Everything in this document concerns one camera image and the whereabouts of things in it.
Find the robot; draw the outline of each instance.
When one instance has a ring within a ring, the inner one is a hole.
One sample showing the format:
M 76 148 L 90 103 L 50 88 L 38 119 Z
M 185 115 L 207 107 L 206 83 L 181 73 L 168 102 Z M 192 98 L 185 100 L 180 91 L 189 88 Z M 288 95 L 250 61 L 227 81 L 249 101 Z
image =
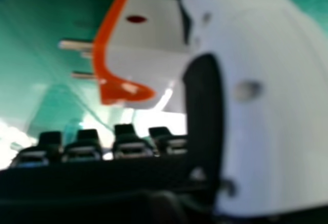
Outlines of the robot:
M 129 17 L 141 27 L 127 30 Z M 73 150 L 92 162 L 16 163 L 0 173 L 3 186 L 21 182 L 0 190 L 5 210 L 36 222 L 55 210 L 94 223 L 99 210 L 114 223 L 327 222 L 328 48 L 311 18 L 290 0 L 116 0 L 104 23 L 94 42 L 61 47 L 92 58 L 104 104 L 161 102 L 187 114 L 188 135 L 166 131 L 162 155 L 118 126 L 113 161 L 92 156 L 93 136 Z

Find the orange stripe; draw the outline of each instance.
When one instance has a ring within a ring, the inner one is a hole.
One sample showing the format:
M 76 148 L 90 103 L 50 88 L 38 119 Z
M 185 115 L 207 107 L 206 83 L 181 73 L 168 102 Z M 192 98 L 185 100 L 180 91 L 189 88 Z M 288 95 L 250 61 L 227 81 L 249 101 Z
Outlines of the orange stripe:
M 110 38 L 126 2 L 127 0 L 114 0 L 94 41 L 93 67 L 95 75 L 99 80 L 100 97 L 103 104 L 113 104 L 122 99 L 142 101 L 155 95 L 155 92 L 149 87 L 115 76 L 106 67 L 106 46 L 110 42 Z M 137 86 L 137 93 L 132 94 L 124 90 L 122 88 L 123 83 L 130 83 Z

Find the glossy green floor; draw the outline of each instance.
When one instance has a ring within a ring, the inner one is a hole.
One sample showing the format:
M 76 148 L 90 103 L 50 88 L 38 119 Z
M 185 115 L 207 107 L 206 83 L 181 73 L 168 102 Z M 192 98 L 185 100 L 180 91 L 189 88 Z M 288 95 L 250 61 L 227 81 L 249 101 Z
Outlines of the glossy green floor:
M 12 142 L 27 146 L 42 131 L 97 128 L 110 146 L 113 124 L 134 118 L 140 136 L 148 126 L 183 133 L 183 117 L 99 104 L 95 83 L 70 78 L 91 72 L 75 52 L 60 51 L 62 37 L 93 39 L 113 0 L 0 0 L 0 157 Z M 328 32 L 328 0 L 294 0 Z

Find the white plastic casing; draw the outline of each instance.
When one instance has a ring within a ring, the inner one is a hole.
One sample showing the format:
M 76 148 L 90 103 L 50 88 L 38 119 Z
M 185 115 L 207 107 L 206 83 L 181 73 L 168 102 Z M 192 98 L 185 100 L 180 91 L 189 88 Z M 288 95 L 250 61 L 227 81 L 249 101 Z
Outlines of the white plastic casing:
M 223 75 L 225 138 L 215 214 L 256 217 L 328 203 L 328 47 L 289 0 L 182 0 L 193 57 L 212 53 Z M 250 100 L 239 84 L 261 84 Z
M 127 20 L 135 15 L 147 21 L 134 24 Z M 190 58 L 177 0 L 127 0 L 106 55 L 112 73 L 156 92 L 154 98 L 126 102 L 126 107 L 184 112 L 181 75 Z

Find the green surface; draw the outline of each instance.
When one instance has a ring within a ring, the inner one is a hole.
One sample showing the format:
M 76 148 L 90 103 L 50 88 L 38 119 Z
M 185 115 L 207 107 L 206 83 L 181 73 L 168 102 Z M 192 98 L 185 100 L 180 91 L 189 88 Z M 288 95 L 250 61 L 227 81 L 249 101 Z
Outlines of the green surface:
M 95 83 L 71 79 L 71 71 L 92 71 L 90 63 L 57 49 L 62 37 L 93 39 L 112 1 L 0 0 L 0 118 L 6 128 L 35 137 L 86 120 L 86 127 L 98 124 L 112 138 L 107 128 L 121 122 L 124 110 L 101 106 Z M 328 32 L 328 0 L 293 1 Z M 154 114 L 137 114 L 138 123 L 143 117 L 156 124 Z

